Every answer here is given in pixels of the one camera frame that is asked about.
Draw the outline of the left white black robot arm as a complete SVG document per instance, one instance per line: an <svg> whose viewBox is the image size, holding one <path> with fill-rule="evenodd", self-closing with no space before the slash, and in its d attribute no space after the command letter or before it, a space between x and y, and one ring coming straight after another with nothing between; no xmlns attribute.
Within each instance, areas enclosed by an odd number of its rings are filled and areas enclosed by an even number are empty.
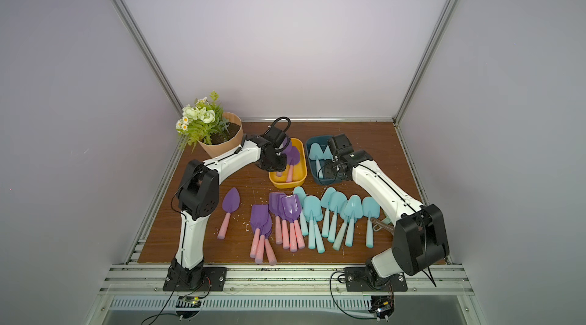
<svg viewBox="0 0 586 325"><path fill-rule="evenodd" d="M173 258L166 284L195 288L203 279L204 234L209 216L220 202L220 185L235 172L255 164L267 172L283 172L288 166L285 148L289 117L278 117L261 135L242 138L235 148L206 161L192 160L186 167L175 193L181 217L179 248Z"/></svg>

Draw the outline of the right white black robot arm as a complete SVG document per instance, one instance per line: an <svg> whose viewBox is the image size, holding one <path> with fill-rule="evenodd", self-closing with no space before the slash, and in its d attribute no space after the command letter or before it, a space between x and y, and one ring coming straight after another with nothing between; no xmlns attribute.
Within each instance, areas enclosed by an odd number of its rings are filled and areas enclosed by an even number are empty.
<svg viewBox="0 0 586 325"><path fill-rule="evenodd" d="M333 161L325 176L353 181L375 199L394 226L392 247L366 263L371 282L393 275L413 276L450 254L443 212L423 205L393 182L364 150L355 150L346 135L328 140Z"/></svg>

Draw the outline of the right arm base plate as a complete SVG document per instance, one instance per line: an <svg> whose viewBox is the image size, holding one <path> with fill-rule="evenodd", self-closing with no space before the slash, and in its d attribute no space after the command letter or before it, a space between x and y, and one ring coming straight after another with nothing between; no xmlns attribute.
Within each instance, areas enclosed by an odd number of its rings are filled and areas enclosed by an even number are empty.
<svg viewBox="0 0 586 325"><path fill-rule="evenodd" d="M407 281L402 273L383 278L373 268L363 265L345 267L343 275L346 290L350 292L407 291Z"/></svg>

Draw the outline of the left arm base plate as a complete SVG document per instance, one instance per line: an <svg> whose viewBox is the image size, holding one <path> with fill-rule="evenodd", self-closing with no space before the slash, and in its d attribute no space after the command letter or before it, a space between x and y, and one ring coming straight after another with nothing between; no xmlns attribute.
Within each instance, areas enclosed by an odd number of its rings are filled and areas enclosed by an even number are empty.
<svg viewBox="0 0 586 325"><path fill-rule="evenodd" d="M180 265L169 267L163 291L223 291L227 267L197 266L187 270Z"/></svg>

